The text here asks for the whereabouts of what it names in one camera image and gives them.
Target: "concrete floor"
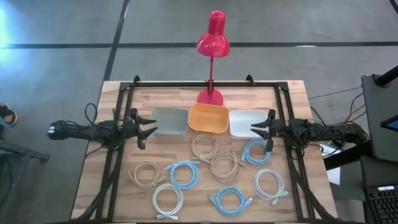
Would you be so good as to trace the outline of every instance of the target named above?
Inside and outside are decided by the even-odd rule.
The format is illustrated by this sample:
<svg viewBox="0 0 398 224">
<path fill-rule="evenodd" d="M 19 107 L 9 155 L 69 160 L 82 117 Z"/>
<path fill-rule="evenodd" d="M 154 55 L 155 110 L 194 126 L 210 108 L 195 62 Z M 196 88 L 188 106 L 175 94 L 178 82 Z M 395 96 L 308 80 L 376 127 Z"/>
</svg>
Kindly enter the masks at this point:
<svg viewBox="0 0 398 224">
<path fill-rule="evenodd" d="M 111 44 L 123 0 L 0 0 L 4 44 Z M 214 9 L 227 15 L 232 42 L 397 41 L 398 15 L 388 0 L 132 0 L 120 43 L 196 42 Z M 32 161 L 7 223 L 68 220 L 86 141 L 51 141 L 49 124 L 85 124 L 87 103 L 98 101 L 110 49 L 0 49 L 0 101 L 19 115 L 6 139 L 49 153 Z M 360 76 L 397 65 L 398 46 L 232 48 L 217 59 L 215 78 L 305 80 L 308 96 L 360 86 Z M 110 80 L 204 80 L 208 59 L 195 49 L 119 49 Z M 329 123 L 361 90 L 310 100 Z M 358 123 L 367 126 L 363 116 Z M 344 220 L 363 220 L 361 204 L 335 198 Z"/>
</svg>

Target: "wire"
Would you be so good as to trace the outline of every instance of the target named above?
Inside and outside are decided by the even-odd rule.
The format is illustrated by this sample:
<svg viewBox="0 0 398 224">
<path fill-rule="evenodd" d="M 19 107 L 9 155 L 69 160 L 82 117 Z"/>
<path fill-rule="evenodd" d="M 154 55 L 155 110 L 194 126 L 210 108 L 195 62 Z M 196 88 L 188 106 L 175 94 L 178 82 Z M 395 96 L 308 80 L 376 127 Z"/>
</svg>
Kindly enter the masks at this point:
<svg viewBox="0 0 398 224">
<path fill-rule="evenodd" d="M 113 119 L 114 119 L 114 120 L 124 121 L 124 119 L 120 119 L 120 118 L 117 118 L 117 117 L 116 117 L 116 112 L 115 112 L 114 108 L 112 108 L 112 114 L 113 114 Z"/>
<path fill-rule="evenodd" d="M 266 152 L 266 155 L 264 156 L 264 158 L 262 160 L 253 159 L 250 156 L 250 150 L 251 150 L 252 146 L 254 146 L 254 145 L 262 145 L 264 147 L 264 151 L 265 151 L 265 148 L 267 147 L 267 143 L 261 139 L 254 139 L 254 140 L 249 141 L 249 143 L 243 149 L 241 161 L 248 161 L 250 164 L 254 164 L 254 165 L 265 164 L 266 162 L 268 162 L 268 160 L 271 158 L 270 152 Z"/>
<path fill-rule="evenodd" d="M 353 121 L 355 121 L 356 119 L 358 119 L 358 118 L 362 117 L 362 116 L 363 116 L 365 113 L 366 113 L 366 111 L 364 111 L 363 113 L 361 113 L 361 115 L 357 116 L 356 118 L 354 118 L 354 119 L 352 119 L 352 120 L 349 120 L 349 121 L 347 121 L 347 123 L 348 123 L 348 122 L 353 122 Z"/>
<path fill-rule="evenodd" d="M 276 192 L 275 195 L 269 195 L 265 193 L 264 191 L 261 190 L 259 179 L 261 174 L 272 174 L 278 185 L 278 191 Z M 285 185 L 284 185 L 284 180 L 278 174 L 277 172 L 271 170 L 271 169 L 261 169 L 257 172 L 257 174 L 254 176 L 254 191 L 256 192 L 256 195 L 263 199 L 263 200 L 270 200 L 271 205 L 275 205 L 278 202 L 278 198 L 284 197 L 289 194 L 287 190 L 285 190 Z"/>
<path fill-rule="evenodd" d="M 178 163 L 174 163 L 173 165 L 167 166 L 164 170 L 165 171 L 170 171 L 170 181 L 171 183 L 180 188 L 180 189 L 190 189 L 193 186 L 195 186 L 195 184 L 197 184 L 198 182 L 198 178 L 199 178 L 199 171 L 198 168 L 196 167 L 195 164 L 199 164 L 200 162 L 197 161 L 180 161 Z M 192 171 L 192 179 L 189 183 L 187 184 L 180 184 L 178 183 L 175 179 L 174 179 L 174 171 L 176 170 L 176 168 L 178 168 L 179 166 L 187 166 L 189 168 L 191 168 Z"/>
<path fill-rule="evenodd" d="M 155 168 L 155 178 L 153 179 L 152 182 L 150 182 L 149 184 L 143 184 L 138 180 L 137 177 L 137 173 L 138 170 L 143 167 L 144 165 L 151 165 Z M 160 183 L 161 181 L 166 179 L 166 175 L 162 175 L 160 176 L 160 171 L 159 171 L 159 166 L 154 162 L 154 161 L 142 161 L 139 162 L 136 166 L 136 168 L 134 169 L 134 174 L 131 175 L 131 173 L 128 171 L 127 172 L 129 174 L 130 179 L 140 188 L 142 189 L 149 189 L 149 188 L 153 188 L 155 187 L 158 183 Z"/>
<path fill-rule="evenodd" d="M 328 157 L 328 156 L 330 156 L 330 155 L 333 155 L 333 154 L 334 154 L 335 152 L 337 152 L 337 150 L 339 150 L 339 149 L 341 149 L 341 147 L 338 146 L 333 152 L 328 153 L 328 154 L 322 156 L 322 158 L 326 158 L 326 157 Z"/>
<path fill-rule="evenodd" d="M 351 102 L 351 106 L 349 107 L 349 116 L 347 117 L 346 121 L 349 120 L 349 118 L 351 117 L 351 115 L 353 114 L 353 106 L 354 106 L 354 102 L 356 99 L 358 99 L 358 97 L 362 96 L 363 93 L 360 93 L 358 96 L 355 96 L 355 98 L 352 100 Z"/>
<path fill-rule="evenodd" d="M 94 153 L 94 152 L 96 152 L 96 151 L 98 151 L 98 150 L 100 150 L 100 149 L 102 149 L 102 148 L 104 148 L 104 146 L 101 146 L 101 147 L 99 147 L 99 148 L 97 148 L 97 149 L 92 150 L 91 152 L 89 152 L 89 153 L 86 154 L 85 158 L 87 158 L 88 155 L 90 155 L 90 154 L 92 154 L 92 153 Z"/>
<path fill-rule="evenodd" d="M 323 97 L 323 96 L 330 96 L 330 95 L 334 95 L 334 94 L 337 94 L 337 93 L 344 93 L 344 92 L 351 91 L 351 90 L 357 90 L 359 88 L 362 88 L 362 87 L 360 86 L 360 87 L 350 88 L 348 90 L 337 91 L 337 92 L 334 92 L 334 93 L 328 93 L 328 94 L 324 94 L 324 95 L 320 95 L 320 96 L 313 96 L 313 97 L 309 97 L 308 99 L 312 100 L 312 99 Z"/>
<path fill-rule="evenodd" d="M 324 122 L 324 120 L 322 119 L 322 117 L 319 115 L 319 113 L 316 111 L 316 109 L 313 108 L 312 106 L 311 106 L 310 108 L 311 108 L 311 110 L 313 110 L 313 111 L 317 114 L 318 118 L 322 121 L 322 124 L 326 125 L 326 123 Z"/>
<path fill-rule="evenodd" d="M 318 119 L 318 118 L 312 118 L 314 121 L 321 121 L 322 122 L 322 120 L 321 119 Z"/>
<path fill-rule="evenodd" d="M 353 121 L 348 121 L 348 122 L 360 126 L 358 123 L 355 123 Z M 363 132 L 365 133 L 365 136 L 367 137 L 367 139 L 370 140 L 371 135 L 369 134 L 369 131 L 366 128 L 362 127 L 362 126 L 360 126 L 360 127 L 362 128 Z"/>
<path fill-rule="evenodd" d="M 228 192 L 235 193 L 241 201 L 240 206 L 234 210 L 227 210 L 221 204 L 224 194 L 228 193 Z M 223 189 L 218 191 L 216 199 L 214 199 L 213 197 L 210 197 L 210 200 L 211 200 L 211 202 L 213 202 L 213 204 L 216 206 L 217 210 L 221 214 L 232 217 L 232 216 L 236 216 L 236 215 L 239 215 L 240 213 L 242 213 L 244 208 L 246 208 L 248 205 L 250 205 L 252 198 L 249 197 L 248 199 L 245 199 L 242 191 L 240 191 L 236 187 L 224 187 Z"/>
<path fill-rule="evenodd" d="M 210 140 L 213 142 L 213 149 L 211 150 L 211 152 L 210 152 L 209 154 L 207 154 L 207 155 L 205 155 L 205 156 L 200 155 L 200 154 L 196 151 L 196 149 L 195 149 L 195 144 L 196 144 L 197 140 L 199 140 L 199 139 L 201 139 L 201 138 L 208 138 L 208 139 L 210 139 Z M 196 156 L 196 157 L 194 157 L 194 158 L 192 158 L 192 159 L 199 159 L 199 160 L 201 160 L 201 161 L 205 161 L 205 162 L 210 163 L 209 160 L 210 160 L 211 158 L 213 158 L 213 157 L 216 155 L 216 153 L 217 153 L 217 150 L 218 150 L 218 142 L 217 142 L 217 140 L 216 140 L 213 136 L 211 136 L 211 135 L 209 135 L 209 134 L 197 134 L 196 136 L 194 136 L 194 137 L 192 138 L 192 141 L 191 141 L 191 150 L 192 150 L 192 153 Z"/>
<path fill-rule="evenodd" d="M 284 134 L 284 137 L 287 137 L 287 139 L 289 140 L 289 143 L 290 143 L 290 145 L 291 146 L 293 146 L 293 143 L 294 143 L 294 147 L 292 147 L 293 149 L 296 149 L 296 150 L 301 150 L 302 152 L 303 152 L 303 154 L 302 154 L 302 157 L 304 157 L 304 155 L 305 155 L 305 151 L 304 151 L 304 146 L 299 146 L 293 139 L 292 139 L 292 137 L 290 137 L 288 134 Z M 295 158 L 294 156 L 293 156 L 293 150 L 291 150 L 290 151 L 290 157 L 292 158 L 292 159 L 296 159 L 297 160 L 297 158 Z"/>
<path fill-rule="evenodd" d="M 355 114 L 356 112 L 358 112 L 361 108 L 363 108 L 365 105 L 360 106 L 359 108 L 357 108 L 356 110 L 354 110 L 354 112 L 350 113 L 349 116 L 347 117 L 345 124 L 348 122 L 348 120 L 351 118 L 351 116 L 353 114 Z"/>
<path fill-rule="evenodd" d="M 8 187 L 7 193 L 4 196 L 4 198 L 1 200 L 0 202 L 0 208 L 2 207 L 2 205 L 4 204 L 4 202 L 6 201 L 6 199 L 8 198 L 11 189 L 13 188 L 14 184 L 12 183 L 12 172 L 11 172 L 11 163 L 10 161 L 6 160 L 7 166 L 8 166 L 8 175 L 9 175 L 9 181 L 10 181 L 10 186 Z"/>
<path fill-rule="evenodd" d="M 175 192 L 176 196 L 177 196 L 177 206 L 169 211 L 169 212 L 165 212 L 163 210 L 161 210 L 159 208 L 159 206 L 156 203 L 156 197 L 157 194 L 159 194 L 159 192 L 161 192 L 162 190 L 172 190 Z M 175 214 L 177 214 L 177 212 L 182 208 L 182 203 L 184 201 L 184 194 L 182 193 L 182 191 L 178 188 L 176 188 L 175 186 L 171 185 L 171 184 L 162 184 L 160 185 L 154 192 L 153 196 L 152 196 L 152 205 L 154 206 L 155 210 L 157 213 L 160 213 L 160 215 L 156 215 L 157 219 L 163 219 L 163 218 L 171 218 L 175 221 L 178 220 L 178 216 L 176 216 Z"/>
<path fill-rule="evenodd" d="M 215 164 L 222 159 L 227 159 L 233 162 L 231 171 L 227 174 L 219 174 L 215 169 Z M 213 177 L 221 184 L 232 184 L 239 177 L 239 165 L 246 167 L 242 162 L 239 162 L 235 152 L 220 151 L 218 152 L 210 162 L 210 172 Z"/>
<path fill-rule="evenodd" d="M 344 108 L 346 108 L 346 106 L 348 106 L 350 103 L 352 103 L 353 100 L 350 100 L 349 102 L 347 102 L 346 104 L 344 104 L 344 106 L 342 106 L 339 110 L 337 110 L 337 112 L 333 115 L 333 118 L 335 118 L 341 110 L 343 110 Z"/>
<path fill-rule="evenodd" d="M 93 108 L 94 108 L 94 118 L 93 118 L 93 120 L 89 119 L 89 117 L 87 115 L 87 108 L 89 106 L 93 106 Z M 94 103 L 88 103 L 88 104 L 86 104 L 86 108 L 85 108 L 85 117 L 86 117 L 87 121 L 90 122 L 89 124 L 87 124 L 86 126 L 82 127 L 80 124 L 78 124 L 78 123 L 76 123 L 74 121 L 65 121 L 65 123 L 74 124 L 74 125 L 76 125 L 78 127 L 78 131 L 81 131 L 81 130 L 87 129 L 87 128 L 91 127 L 92 125 L 94 125 L 94 122 L 97 119 L 97 116 L 98 116 L 97 106 L 95 106 Z"/>
</svg>

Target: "orange bin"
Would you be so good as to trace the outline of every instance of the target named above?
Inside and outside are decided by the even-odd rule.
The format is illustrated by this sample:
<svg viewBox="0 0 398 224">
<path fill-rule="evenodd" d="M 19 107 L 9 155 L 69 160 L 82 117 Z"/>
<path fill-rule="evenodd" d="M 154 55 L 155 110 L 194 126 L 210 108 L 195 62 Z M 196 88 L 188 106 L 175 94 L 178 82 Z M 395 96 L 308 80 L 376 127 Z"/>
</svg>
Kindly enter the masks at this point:
<svg viewBox="0 0 398 224">
<path fill-rule="evenodd" d="M 229 111 L 224 106 L 196 103 L 191 107 L 188 123 L 196 131 L 223 133 L 228 130 Z"/>
</svg>

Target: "white cable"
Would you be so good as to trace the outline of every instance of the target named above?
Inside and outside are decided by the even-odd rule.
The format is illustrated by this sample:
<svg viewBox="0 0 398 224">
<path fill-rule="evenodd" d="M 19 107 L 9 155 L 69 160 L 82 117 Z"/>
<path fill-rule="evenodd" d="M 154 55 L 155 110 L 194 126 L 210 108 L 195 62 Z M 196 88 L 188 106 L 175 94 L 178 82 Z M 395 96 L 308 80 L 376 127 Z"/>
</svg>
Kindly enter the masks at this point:
<svg viewBox="0 0 398 224">
<path fill-rule="evenodd" d="M 259 178 L 261 174 L 272 174 L 276 178 L 278 191 L 275 195 L 266 194 L 261 190 L 259 184 Z M 278 198 L 284 197 L 289 194 L 288 191 L 285 190 L 285 185 L 282 177 L 277 172 L 271 169 L 261 169 L 257 172 L 257 174 L 254 176 L 254 191 L 259 198 L 263 200 L 270 200 L 271 205 L 275 205 L 278 202 Z"/>
<path fill-rule="evenodd" d="M 138 180 L 138 170 L 143 167 L 144 165 L 151 165 L 155 169 L 155 178 L 153 181 L 151 181 L 149 184 L 143 184 Z M 140 188 L 142 189 L 149 189 L 152 187 L 155 187 L 159 182 L 163 181 L 166 179 L 166 175 L 160 176 L 160 171 L 159 171 L 159 166 L 154 162 L 154 161 L 142 161 L 137 164 L 136 168 L 134 169 L 134 174 L 131 175 L 129 171 L 127 171 L 129 174 L 130 179 Z"/>
<path fill-rule="evenodd" d="M 211 152 L 209 154 L 204 155 L 204 156 L 199 154 L 197 152 L 197 150 L 195 149 L 195 144 L 196 144 L 197 140 L 201 139 L 201 138 L 208 138 L 208 139 L 210 139 L 213 142 L 213 149 L 211 150 Z M 216 155 L 217 149 L 218 149 L 217 140 L 213 136 L 211 136 L 209 134 L 197 134 L 196 136 L 194 136 L 192 138 L 191 150 L 192 150 L 192 153 L 195 155 L 195 157 L 193 157 L 192 159 L 200 159 L 201 161 L 205 161 L 205 162 L 210 163 L 211 158 L 213 158 Z"/>
<path fill-rule="evenodd" d="M 215 164 L 222 159 L 227 159 L 227 160 L 230 160 L 233 162 L 231 171 L 229 171 L 227 174 L 220 174 L 215 169 Z M 213 174 L 213 177 L 219 183 L 232 184 L 239 177 L 239 165 L 246 167 L 246 165 L 244 163 L 238 161 L 238 158 L 236 157 L 236 154 L 234 151 L 232 151 L 232 153 L 230 153 L 228 151 L 220 151 L 211 159 L 210 172 L 211 172 L 211 174 Z"/>
<path fill-rule="evenodd" d="M 175 194 L 177 195 L 177 206 L 169 211 L 169 212 L 165 212 L 162 211 L 159 206 L 156 203 L 156 197 L 157 194 L 159 192 L 161 192 L 162 190 L 172 190 L 175 192 Z M 171 218 L 175 221 L 178 220 L 178 216 L 176 216 L 175 214 L 182 208 L 182 203 L 184 201 L 184 195 L 182 194 L 182 191 L 178 188 L 176 188 L 174 185 L 172 184 L 162 184 L 160 185 L 154 192 L 153 196 L 152 196 L 152 205 L 154 206 L 156 212 L 160 213 L 159 215 L 156 215 L 157 219 L 163 219 L 163 218 Z"/>
</svg>

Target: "person's foot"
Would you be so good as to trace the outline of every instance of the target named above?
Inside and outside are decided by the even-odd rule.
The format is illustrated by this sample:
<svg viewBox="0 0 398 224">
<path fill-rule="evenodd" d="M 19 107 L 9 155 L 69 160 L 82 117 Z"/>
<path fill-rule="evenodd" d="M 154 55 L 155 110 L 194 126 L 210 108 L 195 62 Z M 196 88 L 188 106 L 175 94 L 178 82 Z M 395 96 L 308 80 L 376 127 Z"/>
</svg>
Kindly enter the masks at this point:
<svg viewBox="0 0 398 224">
<path fill-rule="evenodd" d="M 0 103 L 0 117 L 9 125 L 15 125 L 18 121 L 15 111 L 4 103 Z"/>
</svg>

